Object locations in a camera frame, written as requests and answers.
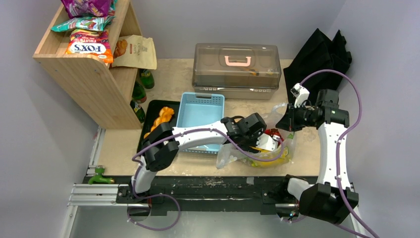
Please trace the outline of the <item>black fabric tote bag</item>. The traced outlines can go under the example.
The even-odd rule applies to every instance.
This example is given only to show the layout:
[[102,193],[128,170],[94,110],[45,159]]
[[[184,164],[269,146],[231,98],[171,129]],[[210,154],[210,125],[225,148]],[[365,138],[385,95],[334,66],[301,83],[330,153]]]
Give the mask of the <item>black fabric tote bag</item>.
[[[346,44],[346,38],[340,30],[332,40],[319,29],[313,32],[291,64],[283,70],[289,103],[295,101],[291,88],[311,73],[321,69],[347,73],[352,63],[352,55],[346,50]],[[310,92],[309,101],[314,104],[321,89],[337,90],[342,79],[343,77],[328,72],[313,76],[303,84]]]

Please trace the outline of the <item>orange twisted bread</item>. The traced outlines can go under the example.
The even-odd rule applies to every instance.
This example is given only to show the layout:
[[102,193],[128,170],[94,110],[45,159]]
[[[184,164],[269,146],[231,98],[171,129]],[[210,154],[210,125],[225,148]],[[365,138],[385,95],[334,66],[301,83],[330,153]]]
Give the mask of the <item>orange twisted bread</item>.
[[164,123],[164,122],[169,122],[172,118],[172,116],[174,115],[175,111],[174,109],[170,108],[170,107],[163,107],[160,112],[159,112],[159,116],[158,118],[155,119],[153,126],[151,127],[150,131],[148,133],[146,133],[143,138],[146,138],[153,130],[155,130],[155,128]]

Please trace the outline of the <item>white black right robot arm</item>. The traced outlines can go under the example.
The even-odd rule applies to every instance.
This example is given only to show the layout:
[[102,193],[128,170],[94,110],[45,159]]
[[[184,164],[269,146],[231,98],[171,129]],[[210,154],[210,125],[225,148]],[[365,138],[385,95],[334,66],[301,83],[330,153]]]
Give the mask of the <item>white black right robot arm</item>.
[[341,224],[355,208],[359,195],[351,191],[346,174],[346,136],[349,128],[349,112],[339,108],[339,93],[330,89],[319,91],[315,105],[306,106],[309,91],[297,85],[291,89],[295,102],[287,107],[286,114],[276,128],[290,132],[304,127],[315,127],[320,141],[320,169],[315,184],[303,178],[286,175],[278,188],[279,198],[285,202],[296,198],[300,214]]

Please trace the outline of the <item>clear plastic grocery bag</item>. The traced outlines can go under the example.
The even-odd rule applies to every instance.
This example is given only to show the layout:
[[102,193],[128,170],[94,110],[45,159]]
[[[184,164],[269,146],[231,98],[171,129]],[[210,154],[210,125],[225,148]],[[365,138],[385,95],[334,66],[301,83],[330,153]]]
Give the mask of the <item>clear plastic grocery bag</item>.
[[241,161],[256,168],[277,167],[291,162],[297,145],[297,135],[295,132],[275,127],[283,117],[279,110],[286,108],[287,103],[281,103],[275,105],[269,113],[262,114],[267,129],[257,139],[255,146],[248,146],[243,149],[246,153],[257,158],[256,160],[244,155],[229,143],[220,147],[216,158],[216,168],[222,169],[235,161]]

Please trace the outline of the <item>red lychee bunch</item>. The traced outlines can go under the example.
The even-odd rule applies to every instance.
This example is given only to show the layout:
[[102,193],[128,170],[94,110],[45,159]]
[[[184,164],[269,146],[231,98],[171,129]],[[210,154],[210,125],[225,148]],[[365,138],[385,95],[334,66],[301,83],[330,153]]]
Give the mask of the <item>red lychee bunch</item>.
[[284,141],[284,138],[282,137],[282,135],[280,134],[277,128],[266,129],[264,133],[269,135],[273,140],[277,142]]

